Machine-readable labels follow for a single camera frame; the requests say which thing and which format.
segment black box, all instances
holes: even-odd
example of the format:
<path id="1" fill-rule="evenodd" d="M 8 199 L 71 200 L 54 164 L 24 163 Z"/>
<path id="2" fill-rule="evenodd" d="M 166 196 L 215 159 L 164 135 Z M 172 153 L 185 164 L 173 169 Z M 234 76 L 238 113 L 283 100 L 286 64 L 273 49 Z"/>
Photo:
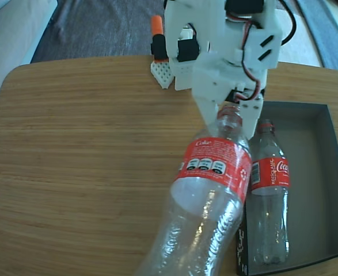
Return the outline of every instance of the black box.
<path id="1" fill-rule="evenodd" d="M 289 161 L 290 253 L 284 264 L 253 262 L 252 202 L 246 201 L 236 235 L 240 276 L 279 273 L 338 257 L 338 145 L 327 105 L 265 102 L 261 118 L 274 122 Z"/>

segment wooden table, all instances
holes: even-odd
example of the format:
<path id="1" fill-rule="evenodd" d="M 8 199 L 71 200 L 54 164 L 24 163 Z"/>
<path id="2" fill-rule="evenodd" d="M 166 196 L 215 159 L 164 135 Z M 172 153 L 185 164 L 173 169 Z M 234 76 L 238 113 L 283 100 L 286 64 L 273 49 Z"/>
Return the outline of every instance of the wooden table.
<path id="1" fill-rule="evenodd" d="M 203 126 L 151 57 L 22 66 L 0 93 L 0 276 L 132 275 L 183 152 Z M 266 100 L 328 103 L 338 72 L 280 64 Z M 284 275 L 338 275 L 338 258 Z M 232 244 L 221 275 L 235 275 Z"/>

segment red bottle label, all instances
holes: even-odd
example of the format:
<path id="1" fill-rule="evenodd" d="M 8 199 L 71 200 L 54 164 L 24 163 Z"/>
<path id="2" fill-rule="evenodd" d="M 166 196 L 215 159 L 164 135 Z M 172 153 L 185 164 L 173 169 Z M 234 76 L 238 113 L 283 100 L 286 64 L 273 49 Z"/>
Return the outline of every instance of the red bottle label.
<path id="1" fill-rule="evenodd" d="M 236 143 L 208 137 L 191 143 L 184 155 L 179 178 L 202 177 L 223 184 L 245 200 L 252 160 Z"/>
<path id="2" fill-rule="evenodd" d="M 252 190 L 271 186 L 289 187 L 289 166 L 287 159 L 272 157 L 253 163 Z"/>

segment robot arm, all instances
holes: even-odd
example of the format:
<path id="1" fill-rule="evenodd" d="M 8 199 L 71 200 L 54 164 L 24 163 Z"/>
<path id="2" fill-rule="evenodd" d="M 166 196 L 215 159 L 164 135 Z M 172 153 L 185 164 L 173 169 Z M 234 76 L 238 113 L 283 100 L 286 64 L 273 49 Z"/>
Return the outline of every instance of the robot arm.
<path id="1" fill-rule="evenodd" d="M 165 1 L 167 68 L 176 90 L 192 89 L 207 125 L 220 104 L 237 102 L 247 138 L 254 135 L 267 71 L 276 68 L 282 44 L 275 1 Z M 192 37 L 180 40 L 187 25 Z"/>

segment coca-cola bottle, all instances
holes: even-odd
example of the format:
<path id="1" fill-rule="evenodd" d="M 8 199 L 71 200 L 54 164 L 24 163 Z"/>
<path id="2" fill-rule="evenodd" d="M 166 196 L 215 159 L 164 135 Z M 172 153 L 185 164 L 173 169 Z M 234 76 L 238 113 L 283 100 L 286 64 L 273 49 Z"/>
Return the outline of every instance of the coca-cola bottle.
<path id="1" fill-rule="evenodd" d="M 288 160 L 275 137 L 275 127 L 270 120 L 259 120 L 259 140 L 252 167 L 254 257 L 257 264 L 278 264 L 289 255 L 287 234 L 289 170 Z"/>
<path id="2" fill-rule="evenodd" d="M 188 146 L 156 240 L 136 276 L 216 276 L 242 220 L 252 160 L 239 107 Z"/>

